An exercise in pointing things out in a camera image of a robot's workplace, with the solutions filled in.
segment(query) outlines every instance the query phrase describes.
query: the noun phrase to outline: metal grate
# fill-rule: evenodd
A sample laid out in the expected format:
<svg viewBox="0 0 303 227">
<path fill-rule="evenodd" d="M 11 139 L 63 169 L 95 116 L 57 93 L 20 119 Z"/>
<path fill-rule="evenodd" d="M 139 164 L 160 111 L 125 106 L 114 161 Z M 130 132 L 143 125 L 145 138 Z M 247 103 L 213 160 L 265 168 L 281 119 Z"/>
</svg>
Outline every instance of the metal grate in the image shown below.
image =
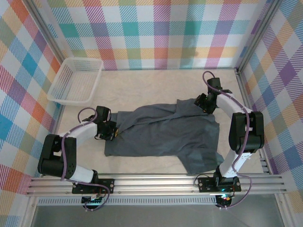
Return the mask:
<svg viewBox="0 0 303 227">
<path fill-rule="evenodd" d="M 214 205 L 215 196 L 111 196 L 107 205 Z M 38 206 L 75 206 L 82 205 L 81 197 L 40 197 Z"/>
</svg>

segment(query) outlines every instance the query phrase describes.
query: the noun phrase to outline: gray floor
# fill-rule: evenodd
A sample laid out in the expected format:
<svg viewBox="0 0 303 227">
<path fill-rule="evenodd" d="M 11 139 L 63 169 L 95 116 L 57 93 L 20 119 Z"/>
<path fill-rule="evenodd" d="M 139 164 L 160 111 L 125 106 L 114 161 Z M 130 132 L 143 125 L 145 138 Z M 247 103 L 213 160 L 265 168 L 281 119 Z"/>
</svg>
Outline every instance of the gray floor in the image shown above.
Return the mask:
<svg viewBox="0 0 303 227">
<path fill-rule="evenodd" d="M 230 210 L 213 205 L 37 207 L 32 227 L 282 227 L 274 195 L 251 195 Z"/>
</svg>

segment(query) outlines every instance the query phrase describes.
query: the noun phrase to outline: colorful checkered pattern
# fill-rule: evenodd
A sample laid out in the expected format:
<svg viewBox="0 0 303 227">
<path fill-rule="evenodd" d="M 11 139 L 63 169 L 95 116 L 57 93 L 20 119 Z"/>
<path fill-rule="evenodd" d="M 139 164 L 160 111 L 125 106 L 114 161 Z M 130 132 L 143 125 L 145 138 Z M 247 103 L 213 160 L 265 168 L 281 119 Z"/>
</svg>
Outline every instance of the colorful checkered pattern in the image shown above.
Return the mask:
<svg viewBox="0 0 303 227">
<path fill-rule="evenodd" d="M 303 0 L 284 0 L 243 79 L 265 122 L 265 149 L 303 222 Z"/>
<path fill-rule="evenodd" d="M 273 0 L 266 0 L 266 3 L 265 3 L 265 5 L 263 6 L 263 9 L 262 9 L 262 11 L 261 11 L 261 13 L 260 13 L 260 15 L 259 15 L 257 21 L 256 21 L 256 23 L 255 23 L 255 25 L 254 25 L 254 27 L 253 27 L 251 33 L 250 33 L 248 39 L 247 39 L 247 42 L 246 42 L 244 48 L 242 49 L 242 52 L 241 52 L 241 54 L 240 54 L 240 57 L 239 57 L 239 59 L 237 60 L 236 68 L 238 68 L 238 67 L 240 66 L 240 64 L 241 64 L 241 62 L 242 62 L 242 60 L 243 60 L 245 54 L 247 53 L 248 47 L 251 45 L 252 40 L 254 39 L 254 37 L 255 37 L 257 31 L 259 30 L 259 28 L 260 28 L 260 26 L 261 26 L 261 21 L 262 21 L 262 19 L 264 18 L 264 16 L 266 15 L 266 13 L 267 13 L 267 11 L 268 11 L 268 8 L 269 8 L 270 4 L 272 3 L 272 1 L 273 1 Z"/>
<path fill-rule="evenodd" d="M 106 70 L 138 70 L 231 67 L 260 1 L 48 3 L 75 56 L 102 58 Z M 36 4 L 48 21 L 39 0 Z"/>
<path fill-rule="evenodd" d="M 22 0 L 0 0 L 0 226 L 17 226 L 59 105 L 46 93 L 60 64 Z"/>
</svg>

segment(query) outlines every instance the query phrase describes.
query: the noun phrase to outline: gray cloth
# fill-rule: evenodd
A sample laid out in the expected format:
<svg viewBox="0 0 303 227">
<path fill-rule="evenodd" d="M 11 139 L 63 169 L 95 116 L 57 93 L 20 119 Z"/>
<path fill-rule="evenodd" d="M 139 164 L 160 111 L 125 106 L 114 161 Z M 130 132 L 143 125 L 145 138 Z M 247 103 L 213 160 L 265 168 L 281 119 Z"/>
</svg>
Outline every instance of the gray cloth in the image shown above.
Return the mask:
<svg viewBox="0 0 303 227">
<path fill-rule="evenodd" d="M 106 156 L 177 156 L 189 174 L 214 170 L 223 162 L 217 151 L 219 124 L 194 99 L 142 106 L 112 114 L 118 136 L 106 141 Z"/>
</svg>

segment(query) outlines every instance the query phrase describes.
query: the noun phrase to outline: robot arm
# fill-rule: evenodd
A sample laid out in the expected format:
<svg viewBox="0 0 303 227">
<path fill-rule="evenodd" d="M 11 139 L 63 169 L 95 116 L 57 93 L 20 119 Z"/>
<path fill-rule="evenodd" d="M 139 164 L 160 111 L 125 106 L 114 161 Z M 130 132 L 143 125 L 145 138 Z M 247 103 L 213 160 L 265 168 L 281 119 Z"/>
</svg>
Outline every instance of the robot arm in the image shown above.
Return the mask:
<svg viewBox="0 0 303 227">
<path fill-rule="evenodd" d="M 89 138 L 112 140 L 116 136 L 116 123 L 110 120 L 110 109 L 97 106 L 97 118 L 89 124 L 83 125 L 70 132 L 65 138 L 64 148 L 66 154 L 65 179 L 76 182 L 96 183 L 98 173 L 95 170 L 81 167 L 77 164 L 77 147 Z M 94 115 L 82 122 L 93 119 Z M 66 133 L 60 135 L 49 134 L 46 136 L 42 153 L 38 163 L 38 171 L 44 175 L 61 177 L 63 174 L 63 157 L 61 152 L 62 138 Z"/>
<path fill-rule="evenodd" d="M 232 165 L 243 148 L 247 130 L 247 117 L 243 108 L 234 100 L 210 88 L 212 87 L 221 92 L 229 93 L 228 95 L 234 98 L 230 90 L 222 89 L 219 78 L 211 78 L 207 83 L 210 85 L 208 87 L 208 94 L 201 94 L 198 96 L 195 104 L 202 108 L 203 112 L 208 114 L 212 114 L 216 108 L 221 108 L 231 118 L 232 121 L 229 133 L 229 144 L 231 149 L 223 163 L 217 167 L 212 180 L 199 178 L 199 183 L 201 185 L 199 190 L 200 192 L 241 191 L 237 172 L 245 161 L 264 145 L 263 114 L 244 107 L 250 118 L 249 134 L 244 152 L 234 165 L 235 172 Z"/>
</svg>

